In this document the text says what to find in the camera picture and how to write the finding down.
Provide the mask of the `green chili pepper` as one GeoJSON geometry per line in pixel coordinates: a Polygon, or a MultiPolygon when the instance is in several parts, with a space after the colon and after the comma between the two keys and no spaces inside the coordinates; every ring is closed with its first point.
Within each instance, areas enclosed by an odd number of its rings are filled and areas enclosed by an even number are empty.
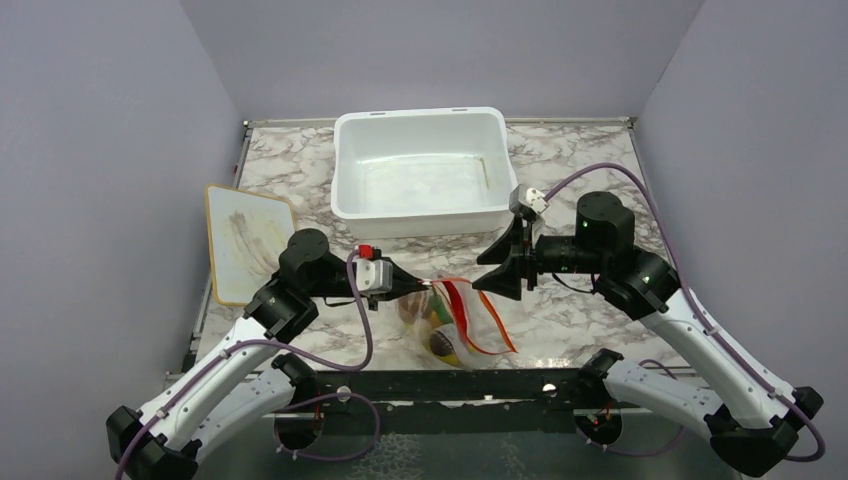
{"type": "Polygon", "coordinates": [[[452,311],[449,305],[445,305],[442,297],[438,294],[433,294],[428,300],[428,308],[430,309],[429,321],[433,328],[438,328],[441,325],[452,324],[454,322],[452,311]]]}

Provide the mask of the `clear zip top bag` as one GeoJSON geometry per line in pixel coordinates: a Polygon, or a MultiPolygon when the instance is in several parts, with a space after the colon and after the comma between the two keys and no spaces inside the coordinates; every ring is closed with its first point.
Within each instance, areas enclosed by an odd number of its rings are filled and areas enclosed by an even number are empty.
{"type": "Polygon", "coordinates": [[[518,349],[487,293],[469,279],[439,274],[397,300],[400,320],[431,357],[454,368],[482,369],[518,349]]]}

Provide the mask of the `red chili pepper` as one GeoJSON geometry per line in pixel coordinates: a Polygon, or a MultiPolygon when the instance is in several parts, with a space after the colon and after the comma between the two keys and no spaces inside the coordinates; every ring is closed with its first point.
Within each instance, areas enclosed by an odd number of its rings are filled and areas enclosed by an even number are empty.
{"type": "Polygon", "coordinates": [[[454,321],[458,327],[460,339],[464,341],[468,346],[470,346],[474,351],[480,352],[480,349],[468,335],[468,319],[465,304],[463,302],[463,297],[459,293],[459,290],[453,285],[452,282],[445,281],[442,282],[441,285],[448,293],[450,307],[453,312],[454,321]]]}

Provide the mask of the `dark red plum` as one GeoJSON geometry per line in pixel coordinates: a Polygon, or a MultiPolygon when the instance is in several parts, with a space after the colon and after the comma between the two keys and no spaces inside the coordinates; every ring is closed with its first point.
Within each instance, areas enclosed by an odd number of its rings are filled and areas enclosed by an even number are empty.
{"type": "Polygon", "coordinates": [[[455,355],[452,341],[440,331],[434,331],[428,339],[429,351],[436,357],[449,357],[455,355]]]}

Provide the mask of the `yellow banana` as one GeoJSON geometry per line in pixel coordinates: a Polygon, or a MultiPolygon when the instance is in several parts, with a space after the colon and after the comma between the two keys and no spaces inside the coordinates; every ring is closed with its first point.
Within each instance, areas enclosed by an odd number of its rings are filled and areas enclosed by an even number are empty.
{"type": "Polygon", "coordinates": [[[461,359],[457,356],[457,354],[455,352],[451,352],[451,353],[444,354],[444,355],[433,353],[432,356],[435,359],[437,359],[438,361],[440,361],[440,362],[442,362],[446,365],[449,365],[451,367],[459,368],[459,369],[462,369],[462,368],[465,367],[465,364],[461,361],[461,359]]]}

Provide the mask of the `white plastic bin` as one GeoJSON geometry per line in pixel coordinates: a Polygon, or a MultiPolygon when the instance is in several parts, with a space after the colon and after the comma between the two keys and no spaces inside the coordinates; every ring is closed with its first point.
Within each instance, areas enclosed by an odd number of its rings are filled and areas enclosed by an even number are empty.
{"type": "Polygon", "coordinates": [[[507,137],[492,107],[344,114],[332,213],[360,240],[497,231],[517,186],[507,137]]]}

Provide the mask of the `brown kiwi fruit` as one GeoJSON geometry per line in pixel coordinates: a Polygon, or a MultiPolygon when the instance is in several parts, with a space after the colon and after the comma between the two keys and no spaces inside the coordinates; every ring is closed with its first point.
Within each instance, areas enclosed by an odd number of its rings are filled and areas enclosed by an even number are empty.
{"type": "Polygon", "coordinates": [[[420,319],[428,319],[432,313],[429,306],[430,293],[428,291],[414,292],[397,300],[397,309],[400,319],[405,324],[414,324],[420,319]]]}

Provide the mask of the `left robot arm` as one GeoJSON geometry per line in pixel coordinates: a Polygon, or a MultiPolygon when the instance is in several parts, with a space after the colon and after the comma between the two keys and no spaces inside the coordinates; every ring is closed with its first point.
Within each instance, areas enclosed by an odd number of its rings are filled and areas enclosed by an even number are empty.
{"type": "Polygon", "coordinates": [[[341,259],[317,229],[296,231],[278,263],[205,357],[155,398],[138,408],[121,406],[108,417],[116,478],[190,479],[200,462],[249,422],[321,401],[309,365],[364,369],[374,350],[368,310],[431,284],[375,247],[361,245],[341,259]],[[318,317],[315,299],[327,297],[351,297],[357,306],[366,345],[358,364],[334,363],[291,344],[318,317]]]}

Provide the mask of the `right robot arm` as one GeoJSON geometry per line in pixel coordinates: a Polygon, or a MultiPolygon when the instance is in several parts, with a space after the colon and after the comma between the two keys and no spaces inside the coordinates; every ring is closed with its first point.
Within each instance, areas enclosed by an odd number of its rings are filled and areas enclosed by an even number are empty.
{"type": "Polygon", "coordinates": [[[707,440],[727,465],[760,477],[786,461],[819,393],[771,374],[730,338],[659,255],[634,243],[635,217],[608,192],[583,195],[571,236],[536,235],[546,209],[538,194],[512,197],[508,229],[479,255],[477,290],[519,300],[541,274],[592,274],[603,299],[672,346],[704,381],[696,387],[601,349],[578,373],[587,405],[617,400],[646,408],[707,440]]]}

